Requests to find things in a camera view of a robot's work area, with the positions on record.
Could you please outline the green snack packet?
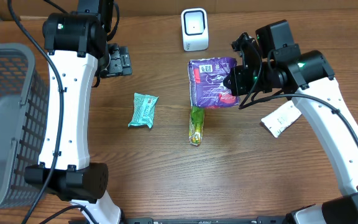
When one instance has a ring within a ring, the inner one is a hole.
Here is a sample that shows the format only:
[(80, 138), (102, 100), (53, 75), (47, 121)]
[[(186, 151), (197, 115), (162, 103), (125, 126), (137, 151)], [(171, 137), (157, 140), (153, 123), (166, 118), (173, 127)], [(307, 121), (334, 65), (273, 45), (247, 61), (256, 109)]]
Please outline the green snack packet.
[(189, 141), (194, 146), (199, 146), (203, 138), (204, 108), (191, 107), (189, 119)]

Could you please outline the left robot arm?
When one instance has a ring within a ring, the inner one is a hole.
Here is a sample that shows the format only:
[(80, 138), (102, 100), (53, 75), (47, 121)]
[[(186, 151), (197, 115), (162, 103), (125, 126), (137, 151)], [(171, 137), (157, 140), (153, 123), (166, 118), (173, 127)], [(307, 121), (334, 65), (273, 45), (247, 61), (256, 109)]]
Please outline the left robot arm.
[(80, 1), (76, 11), (59, 10), (42, 27), (39, 48), (49, 65), (45, 139), (25, 182), (77, 208), (88, 223), (124, 223), (108, 194), (108, 167), (91, 162), (88, 113), (91, 89), (101, 78), (129, 75), (125, 47), (111, 43), (119, 23), (114, 1)]

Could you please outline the white barcode scanner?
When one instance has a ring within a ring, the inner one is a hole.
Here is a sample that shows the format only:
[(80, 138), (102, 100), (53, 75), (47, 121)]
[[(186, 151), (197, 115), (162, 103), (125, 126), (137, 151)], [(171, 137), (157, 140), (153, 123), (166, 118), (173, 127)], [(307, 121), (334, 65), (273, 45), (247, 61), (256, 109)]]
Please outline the white barcode scanner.
[(181, 30), (184, 51), (201, 51), (208, 48), (208, 18), (203, 8), (191, 8), (182, 11)]

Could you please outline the purple tissue pack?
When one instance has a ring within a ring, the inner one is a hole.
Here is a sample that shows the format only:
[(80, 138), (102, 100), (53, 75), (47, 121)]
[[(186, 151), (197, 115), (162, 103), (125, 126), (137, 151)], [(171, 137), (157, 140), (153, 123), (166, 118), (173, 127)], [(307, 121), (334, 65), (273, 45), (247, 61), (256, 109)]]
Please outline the purple tissue pack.
[(223, 85), (223, 80), (236, 65), (237, 61), (232, 57), (190, 60), (188, 78), (191, 105), (199, 108), (228, 108), (238, 105), (240, 98), (232, 96), (230, 89)]

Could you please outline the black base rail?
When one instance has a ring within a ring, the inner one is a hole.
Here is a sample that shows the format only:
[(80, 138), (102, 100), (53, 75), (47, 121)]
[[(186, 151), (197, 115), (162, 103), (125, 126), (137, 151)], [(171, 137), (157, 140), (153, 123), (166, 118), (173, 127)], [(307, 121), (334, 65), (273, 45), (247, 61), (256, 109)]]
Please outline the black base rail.
[(282, 224), (285, 216), (259, 216), (257, 218), (228, 219), (153, 219), (127, 218), (121, 223), (126, 224)]

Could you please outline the teal wet wipes pack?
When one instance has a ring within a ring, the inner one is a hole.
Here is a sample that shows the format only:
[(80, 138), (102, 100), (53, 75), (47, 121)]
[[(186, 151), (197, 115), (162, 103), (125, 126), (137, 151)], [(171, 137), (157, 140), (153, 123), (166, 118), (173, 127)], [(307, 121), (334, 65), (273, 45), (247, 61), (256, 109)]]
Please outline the teal wet wipes pack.
[(157, 96), (134, 93), (134, 113), (128, 127), (147, 126), (151, 129), (154, 124), (155, 105), (157, 101)]

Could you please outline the white tube gold cap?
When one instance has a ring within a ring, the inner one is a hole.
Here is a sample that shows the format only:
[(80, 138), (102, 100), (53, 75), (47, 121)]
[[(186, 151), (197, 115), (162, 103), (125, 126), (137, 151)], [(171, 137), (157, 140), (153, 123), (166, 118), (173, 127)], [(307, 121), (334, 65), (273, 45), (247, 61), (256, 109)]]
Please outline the white tube gold cap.
[(300, 116), (301, 111), (295, 107), (292, 101), (288, 101), (262, 118), (261, 122), (275, 138), (278, 138)]

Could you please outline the grey plastic shopping basket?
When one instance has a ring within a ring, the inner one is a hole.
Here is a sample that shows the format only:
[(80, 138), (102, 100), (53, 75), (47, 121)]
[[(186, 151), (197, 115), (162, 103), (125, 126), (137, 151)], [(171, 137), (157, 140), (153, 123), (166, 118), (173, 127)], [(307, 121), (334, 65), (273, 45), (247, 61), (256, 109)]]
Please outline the grey plastic shopping basket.
[(0, 44), (0, 208), (32, 205), (39, 191), (24, 171), (38, 162), (45, 138), (48, 86), (32, 51)]

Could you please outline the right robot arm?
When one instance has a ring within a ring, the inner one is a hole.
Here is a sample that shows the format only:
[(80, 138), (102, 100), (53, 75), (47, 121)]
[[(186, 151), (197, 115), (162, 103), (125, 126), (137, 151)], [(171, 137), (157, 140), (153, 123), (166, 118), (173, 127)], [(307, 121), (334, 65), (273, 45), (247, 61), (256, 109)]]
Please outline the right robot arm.
[(309, 122), (337, 178), (341, 196), (286, 214), (284, 223), (358, 223), (358, 125), (341, 95), (334, 70), (317, 50), (303, 53), (286, 20), (242, 33), (232, 44), (242, 63), (223, 81), (240, 109), (250, 95), (264, 92), (264, 101), (286, 98)]

